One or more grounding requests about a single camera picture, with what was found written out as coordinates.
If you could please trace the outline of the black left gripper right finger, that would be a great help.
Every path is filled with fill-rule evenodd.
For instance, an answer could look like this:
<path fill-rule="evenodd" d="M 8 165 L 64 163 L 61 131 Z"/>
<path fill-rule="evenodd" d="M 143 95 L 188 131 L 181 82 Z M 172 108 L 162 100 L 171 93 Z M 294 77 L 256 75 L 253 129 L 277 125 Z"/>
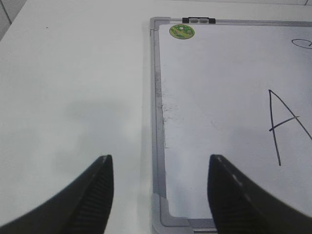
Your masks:
<path fill-rule="evenodd" d="M 310 234 L 311 217 L 277 199 L 222 155 L 209 160 L 207 197 L 220 234 Z"/>

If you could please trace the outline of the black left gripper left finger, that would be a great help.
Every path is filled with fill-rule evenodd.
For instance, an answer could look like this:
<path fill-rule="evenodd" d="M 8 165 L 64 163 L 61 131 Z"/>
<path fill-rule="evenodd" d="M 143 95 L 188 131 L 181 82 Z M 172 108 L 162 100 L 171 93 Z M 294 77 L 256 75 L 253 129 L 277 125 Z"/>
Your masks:
<path fill-rule="evenodd" d="M 102 234 L 114 198 L 111 155 L 97 158 L 58 194 L 1 226 L 2 234 Z"/>

